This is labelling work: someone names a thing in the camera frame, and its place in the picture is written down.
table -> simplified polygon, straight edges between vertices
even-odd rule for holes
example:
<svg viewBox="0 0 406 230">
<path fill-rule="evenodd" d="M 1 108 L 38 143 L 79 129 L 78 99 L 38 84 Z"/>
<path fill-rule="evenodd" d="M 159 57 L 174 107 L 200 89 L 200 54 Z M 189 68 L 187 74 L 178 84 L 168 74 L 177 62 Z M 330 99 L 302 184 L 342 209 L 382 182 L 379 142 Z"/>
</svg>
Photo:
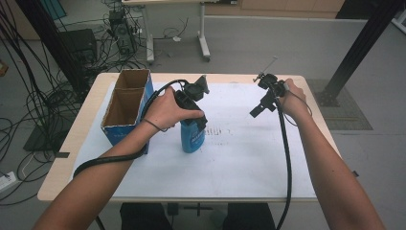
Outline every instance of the table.
<svg viewBox="0 0 406 230">
<path fill-rule="evenodd" d="M 144 18 L 144 27 L 147 34 L 147 62 L 152 63 L 155 60 L 153 54 L 153 37 L 149 31 L 148 16 L 146 6 L 149 4 L 175 4 L 175 3 L 198 3 L 200 4 L 200 31 L 197 32 L 197 37 L 199 38 L 200 47 L 203 53 L 203 57 L 210 61 L 209 47 L 206 42 L 206 37 L 204 36 L 204 14 L 205 14 L 205 3 L 202 0 L 122 0 L 124 5 L 137 6 L 141 10 L 141 14 Z"/>
<path fill-rule="evenodd" d="M 65 139 L 65 142 L 63 143 L 60 151 L 61 152 L 69 152 L 69 156 L 67 158 L 57 158 L 52 166 L 52 168 L 50 169 L 41 189 L 39 190 L 38 193 L 38 198 L 40 200 L 53 200 L 57 194 L 60 193 L 60 191 L 67 185 L 67 183 L 70 180 L 72 171 L 74 169 L 74 164 L 75 161 L 77 159 L 77 157 L 79 156 L 79 152 L 81 147 L 84 145 L 86 137 L 88 137 L 89 134 L 89 130 L 92 128 L 92 125 L 95 121 L 95 117 L 98 114 L 101 105 L 103 103 L 103 100 L 105 100 L 106 97 L 106 93 L 108 92 L 109 88 L 111 88 L 111 85 L 114 85 L 114 82 L 117 80 L 117 77 L 119 76 L 119 74 L 116 73 L 103 73 L 98 75 L 98 77 L 96 78 L 80 112 L 79 115 L 77 117 L 77 119 L 75 120 L 75 122 L 72 125 L 71 130 L 68 133 L 68 136 Z M 168 82 L 171 80 L 176 80 L 176 79 L 185 79 L 188 80 L 189 82 L 194 82 L 195 80 L 197 80 L 201 75 L 199 74 L 162 74 L 162 73 L 152 73 L 152 82 L 157 83 L 157 82 Z M 209 87 L 211 87 L 212 85 L 215 85 L 214 83 L 218 83 L 218 84 L 224 84 L 224 85 L 232 85 L 233 87 L 238 87 L 239 83 L 243 83 L 244 85 L 251 85 L 253 87 L 256 87 L 258 89 L 258 91 L 260 92 L 261 95 L 265 94 L 265 91 L 260 89 L 259 87 L 257 87 L 254 83 L 253 83 L 253 79 L 256 77 L 256 75 L 220 75 L 220 74 L 208 74 L 207 75 L 207 80 L 209 83 Z M 331 143 L 331 145 L 337 150 L 337 147 L 331 137 L 331 134 L 329 133 L 326 123 L 321 115 L 321 112 L 313 98 L 313 96 L 311 95 L 310 89 L 308 88 L 305 79 L 301 76 L 278 76 L 278 78 L 280 80 L 285 80 L 287 78 L 291 78 L 293 79 L 293 81 L 295 81 L 295 83 L 300 86 L 303 90 L 304 93 L 307 95 L 307 103 L 308 105 L 311 107 L 312 112 L 313 112 L 313 118 L 316 122 L 316 124 L 318 125 L 318 127 L 320 128 L 320 130 L 324 133 L 324 135 L 327 137 L 327 139 L 329 140 L 329 142 Z M 212 102 L 213 100 L 209 101 L 208 97 L 205 96 L 205 98 L 202 101 L 205 101 L 205 99 L 207 99 L 207 102 Z M 253 102 L 252 103 L 252 108 L 254 108 L 255 106 L 257 106 L 259 103 L 259 101 L 257 102 Z M 263 113 L 266 112 L 266 116 L 273 116 L 273 115 L 269 115 L 269 114 L 276 114 L 276 112 L 271 113 L 270 111 L 264 111 Z M 209 115 L 208 113 L 206 114 L 208 116 L 208 127 L 210 126 L 210 121 L 214 122 L 216 120 L 215 115 Z M 311 193 L 308 195 L 296 195 L 295 193 L 295 186 L 296 188 L 299 187 L 311 187 L 311 183 L 309 181 L 308 178 L 308 172 L 306 170 L 306 164 L 305 164 L 305 159 L 304 159 L 304 155 L 303 153 L 300 153 L 298 151 L 300 151 L 300 148 L 302 147 L 300 140 L 298 140 L 299 137 L 296 136 L 294 139 L 289 139 L 289 144 L 291 147 L 291 152 L 292 152 L 292 168 L 293 168 L 293 178 L 294 178 L 294 183 L 293 183 L 293 188 L 294 188 L 294 192 L 292 194 L 292 200 L 316 200 L 316 196 L 314 194 Z M 195 156 L 199 156 L 198 154 L 201 152 L 196 152 L 196 153 L 192 153 L 189 154 L 188 156 L 190 157 L 195 157 Z M 186 169 L 188 166 L 188 160 L 185 160 L 185 154 L 184 152 L 179 153 L 179 155 L 181 155 L 183 157 L 181 163 L 176 163 L 179 164 L 178 165 L 178 169 Z M 283 152 L 279 152 L 278 153 L 280 155 L 280 159 L 282 160 L 282 164 L 279 166 L 274 166 L 276 168 L 279 168 L 276 170 L 275 175 L 270 175 L 270 176 L 276 176 L 280 178 L 280 181 L 278 181 L 277 184 L 279 183 L 285 183 L 286 178 L 284 175 L 282 175 L 283 173 L 285 173 L 285 165 L 284 165 L 284 153 Z M 156 154 L 152 154 L 149 153 L 147 156 L 145 157 L 141 157 L 140 159 L 136 160 L 134 163 L 138 163 L 141 162 L 140 164 L 144 164 L 147 160 L 153 159 L 153 157 Z M 295 159 L 301 158 L 301 162 L 298 163 L 294 163 Z M 216 161 L 216 159 L 218 159 L 219 162 L 221 162 L 221 157 L 217 158 L 211 158 L 211 161 Z M 202 168 L 205 169 L 206 166 L 210 166 L 210 164 L 213 164 L 213 162 L 210 162 L 210 160 L 206 160 L 206 162 L 204 162 L 204 164 L 202 164 Z M 293 164 L 296 165 L 300 165 L 301 171 L 300 172 L 295 172 L 296 169 L 298 169 L 299 166 L 295 167 Z M 262 176 L 261 178 L 259 177 L 255 177 L 254 179 L 256 180 L 262 180 L 262 178 L 265 178 L 266 176 Z M 295 182 L 295 178 L 299 179 L 299 177 L 304 178 L 306 180 L 305 184 L 300 182 L 299 184 L 297 184 Z M 245 180 L 247 181 L 251 181 L 253 178 L 245 178 Z M 269 182 L 264 181 L 262 184 L 265 185 L 264 189 L 268 190 L 269 188 L 266 185 Z M 215 188 L 221 188 L 222 185 L 216 185 L 214 186 Z M 167 197 L 160 197 L 160 196 L 113 196 L 111 198 L 112 201 L 232 201 L 232 200 L 238 200 L 238 201 L 281 201 L 284 200 L 284 196 L 285 196 L 285 186 L 282 186 L 281 188 L 281 192 L 277 195 L 269 195 L 269 196 L 262 196 L 262 197 L 244 197 L 239 195 L 238 193 L 236 193 L 235 195 L 222 195 L 222 191 L 218 190 L 218 191 L 212 191 L 211 188 L 207 189 L 207 192 L 209 193 L 209 195 L 204 196 L 204 195 L 199 195 L 199 196 L 167 196 Z"/>
</svg>

power strip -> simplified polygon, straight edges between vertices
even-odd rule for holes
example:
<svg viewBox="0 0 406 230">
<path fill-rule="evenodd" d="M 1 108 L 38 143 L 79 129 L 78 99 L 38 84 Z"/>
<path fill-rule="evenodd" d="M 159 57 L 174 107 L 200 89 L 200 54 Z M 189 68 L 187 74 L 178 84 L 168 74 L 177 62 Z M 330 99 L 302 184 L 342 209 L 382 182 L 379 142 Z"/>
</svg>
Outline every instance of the power strip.
<svg viewBox="0 0 406 230">
<path fill-rule="evenodd" d="M 14 172 L 7 173 L 7 176 L 3 175 L 0 177 L 0 193 L 3 193 L 11 186 L 17 184 L 18 181 L 15 178 Z"/>
</svg>

cable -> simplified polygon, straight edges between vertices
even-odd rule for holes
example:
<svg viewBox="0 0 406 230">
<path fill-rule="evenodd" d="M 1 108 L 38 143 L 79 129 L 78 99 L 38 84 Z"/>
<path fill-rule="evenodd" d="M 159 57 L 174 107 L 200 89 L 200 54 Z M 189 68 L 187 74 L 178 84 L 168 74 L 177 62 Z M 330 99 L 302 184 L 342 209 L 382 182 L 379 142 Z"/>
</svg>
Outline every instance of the cable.
<svg viewBox="0 0 406 230">
<path fill-rule="evenodd" d="M 147 151 L 147 144 L 145 144 L 141 150 L 129 154 L 129 155 L 121 155 L 121 156 L 109 156 L 109 157 L 101 157 L 101 158 L 96 158 L 93 160 L 89 160 L 84 162 L 83 164 L 79 165 L 74 172 L 74 178 L 81 172 L 83 172 L 84 170 L 86 170 L 87 168 L 93 167 L 93 166 L 97 166 L 97 165 L 101 165 L 101 164 L 107 164 L 107 163 L 114 163 L 114 162 L 123 162 L 123 161 L 129 161 L 129 160 L 134 160 L 142 155 L 144 155 Z M 104 226 L 102 224 L 102 220 L 100 219 L 99 216 L 96 216 L 95 219 L 96 223 L 98 224 L 99 228 L 101 230 L 104 229 Z"/>
<path fill-rule="evenodd" d="M 168 88 L 170 85 L 175 84 L 175 83 L 179 83 L 180 86 L 183 88 L 184 85 L 182 85 L 182 83 L 187 84 L 189 82 L 187 80 L 173 80 L 173 81 L 165 84 L 164 86 L 162 86 L 159 90 L 153 92 L 153 94 L 149 97 L 148 101 L 146 102 L 146 105 L 144 105 L 143 112 L 141 113 L 141 120 L 144 119 L 149 107 L 152 105 L 153 101 L 159 96 L 159 94 L 162 91 L 164 91 L 166 88 Z"/>
<path fill-rule="evenodd" d="M 37 170 L 39 170 L 40 168 L 42 168 L 45 164 L 46 164 L 46 163 L 44 163 L 44 164 L 38 166 L 35 170 L 33 170 L 30 174 L 27 175 L 27 178 L 30 177 L 33 173 L 35 173 L 35 171 L 37 171 Z M 9 192 L 7 195 L 1 197 L 1 198 L 0 198 L 0 201 L 3 201 L 3 200 L 5 200 L 6 198 L 8 198 L 9 196 L 11 196 L 16 190 L 18 190 L 18 188 L 20 188 L 20 187 L 24 184 L 24 182 L 27 182 L 27 181 L 26 181 L 25 179 L 24 179 L 24 180 L 21 180 L 21 183 L 20 183 L 17 187 L 15 187 L 11 192 Z M 24 198 L 24 199 L 19 200 L 19 201 L 15 201 L 15 202 L 13 202 L 13 203 L 0 203 L 0 206 L 11 206 L 11 205 L 14 205 L 14 204 L 18 204 L 18 203 L 24 202 L 24 201 L 26 201 L 26 200 L 29 200 L 29 199 L 33 198 L 34 196 L 36 196 L 36 193 L 35 193 L 34 195 L 30 195 L 30 196 L 28 196 L 27 198 Z"/>
<path fill-rule="evenodd" d="M 157 38 L 153 38 L 153 39 L 154 39 L 154 40 L 155 40 L 155 39 L 157 39 L 157 40 L 160 40 L 160 39 L 173 39 L 173 38 L 176 37 L 176 36 L 182 35 L 182 33 L 185 32 L 186 28 L 188 27 L 189 18 L 188 18 L 188 17 L 186 18 L 186 22 L 182 21 L 182 19 L 180 19 L 180 18 L 179 18 L 179 20 L 183 23 L 183 29 L 182 29 L 181 32 L 179 32 L 178 35 L 175 35 L 175 36 L 168 36 L 167 34 L 165 34 L 165 31 L 166 31 L 166 30 L 174 30 L 174 31 L 178 32 L 178 30 L 177 30 L 176 28 L 169 27 L 169 28 L 165 28 L 165 29 L 164 29 L 164 31 L 163 31 L 164 37 L 157 37 Z"/>
<path fill-rule="evenodd" d="M 1 173 L 2 175 L 4 175 L 7 179 L 10 179 L 10 176 L 9 176 L 8 174 L 3 173 L 3 172 L 1 172 L 1 171 L 0 171 L 0 173 Z"/>
<path fill-rule="evenodd" d="M 80 24 L 80 23 L 83 23 L 83 22 L 95 22 L 95 21 L 103 21 L 103 20 L 104 19 L 92 19 L 92 20 L 83 20 L 83 21 L 78 21 L 78 22 L 73 22 L 73 23 L 68 23 L 68 24 L 62 23 L 62 25 L 57 27 L 57 28 L 58 29 L 60 29 L 60 28 L 66 29 L 66 27 L 68 27 L 68 26 L 77 25 L 77 24 Z"/>
<path fill-rule="evenodd" d="M 30 158 L 30 160 L 28 161 L 28 163 L 23 167 L 23 169 L 22 169 L 22 172 L 23 172 L 23 175 L 24 175 L 24 177 L 27 177 L 27 175 L 25 175 L 25 168 L 27 168 L 27 166 L 31 163 L 31 161 L 33 160 L 33 158 L 34 158 L 34 156 L 35 156 L 35 152 L 33 153 L 33 155 L 31 156 L 31 158 Z"/>
<path fill-rule="evenodd" d="M 304 103 L 304 104 L 307 106 L 307 109 L 308 109 L 308 111 L 309 111 L 309 113 L 310 113 L 310 116 L 313 116 L 313 111 L 311 110 L 310 106 L 307 104 L 307 102 L 306 102 L 305 100 L 301 99 L 298 95 L 294 94 L 294 93 L 293 93 L 292 91 L 290 91 L 290 90 L 286 90 L 286 93 L 290 93 L 293 97 L 299 99 L 302 103 Z M 283 116 L 284 116 L 284 118 L 286 119 L 286 121 L 287 121 L 288 123 L 290 123 L 290 125 L 292 125 L 292 126 L 294 126 L 294 127 L 297 127 L 296 124 L 294 124 L 292 121 L 290 121 L 290 119 L 286 116 L 285 113 L 283 113 Z"/>
<path fill-rule="evenodd" d="M 290 206 L 290 201 L 292 198 L 292 164 L 290 161 L 290 150 L 289 150 L 289 144 L 287 141 L 287 136 L 286 136 L 286 127 L 284 125 L 284 118 L 283 118 L 283 111 L 282 111 L 282 106 L 279 103 L 279 100 L 275 100 L 275 104 L 277 105 L 278 109 L 278 114 L 280 118 L 280 124 L 281 124 L 281 131 L 282 131 L 282 139 L 283 139 L 283 147 L 284 147 L 284 152 L 285 152 L 285 157 L 286 157 L 286 168 L 287 168 L 287 195 L 286 195 L 286 203 L 284 205 L 283 213 L 281 216 L 281 219 L 278 223 L 277 230 L 280 230 L 282 228 L 283 222 L 286 218 L 287 211 L 289 210 Z"/>
</svg>

cardboard box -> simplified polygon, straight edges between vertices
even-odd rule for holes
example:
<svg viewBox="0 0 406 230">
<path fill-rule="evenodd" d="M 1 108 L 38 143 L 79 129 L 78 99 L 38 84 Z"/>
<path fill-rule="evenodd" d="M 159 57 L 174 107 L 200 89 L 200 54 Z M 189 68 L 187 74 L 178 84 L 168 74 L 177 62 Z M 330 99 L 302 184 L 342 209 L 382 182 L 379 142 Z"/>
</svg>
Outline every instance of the cardboard box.
<svg viewBox="0 0 406 230">
<path fill-rule="evenodd" d="M 120 73 L 101 121 L 101 129 L 111 145 L 123 140 L 141 122 L 141 113 L 152 93 L 149 70 L 123 70 Z"/>
</svg>

floor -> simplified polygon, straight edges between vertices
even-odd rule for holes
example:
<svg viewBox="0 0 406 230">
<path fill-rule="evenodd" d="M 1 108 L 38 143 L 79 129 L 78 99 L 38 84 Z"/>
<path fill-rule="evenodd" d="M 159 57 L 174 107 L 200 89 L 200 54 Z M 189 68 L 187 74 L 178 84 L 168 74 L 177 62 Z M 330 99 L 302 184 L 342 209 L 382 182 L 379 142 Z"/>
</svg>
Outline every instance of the floor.
<svg viewBox="0 0 406 230">
<path fill-rule="evenodd" d="M 210 62 L 200 56 L 195 36 L 185 36 L 181 42 L 155 41 L 156 60 L 148 68 L 152 72 L 256 74 L 272 56 L 278 56 L 279 60 L 270 70 L 273 74 L 328 80 L 364 25 L 363 20 L 209 16 L 206 18 L 206 37 L 212 54 Z M 30 45 L 44 58 L 38 42 L 31 41 Z M 0 78 L 0 117 L 17 122 L 27 112 L 24 105 L 28 93 L 1 44 L 0 54 L 11 67 L 7 75 Z M 406 35 L 391 24 L 346 85 L 373 130 L 331 132 L 343 159 L 360 174 L 360 183 L 388 229 L 403 229 L 406 225 L 405 59 Z M 50 65 L 56 73 L 56 64 L 51 61 Z M 34 66 L 34 72 L 41 73 L 40 66 Z M 43 76 L 38 74 L 36 77 L 38 85 L 45 84 Z M 15 172 L 23 158 L 29 155 L 22 147 L 33 128 L 33 122 L 21 124 L 7 156 L 0 162 L 1 172 Z M 34 162 L 28 164 L 28 158 L 21 163 L 26 167 L 20 167 L 27 173 L 38 166 Z M 36 176 L 45 173 L 50 165 L 35 172 Z M 3 205 L 34 195 L 41 182 L 42 178 L 22 183 L 7 198 L 4 195 L 9 191 L 0 194 L 0 229 L 33 227 L 47 203 L 33 197 L 19 204 Z M 225 204 L 204 204 L 215 211 L 202 211 L 200 217 L 195 211 L 183 209 L 184 205 L 194 204 L 181 206 L 179 216 L 174 218 L 174 229 L 220 229 L 217 224 L 225 214 Z M 283 205 L 269 204 L 275 222 L 279 221 Z M 119 228 L 119 209 L 120 204 L 112 203 L 101 212 L 106 229 Z M 297 202 L 291 205 L 283 228 L 327 229 L 327 223 L 318 203 Z M 93 224 L 90 229 L 98 227 Z"/>
</svg>

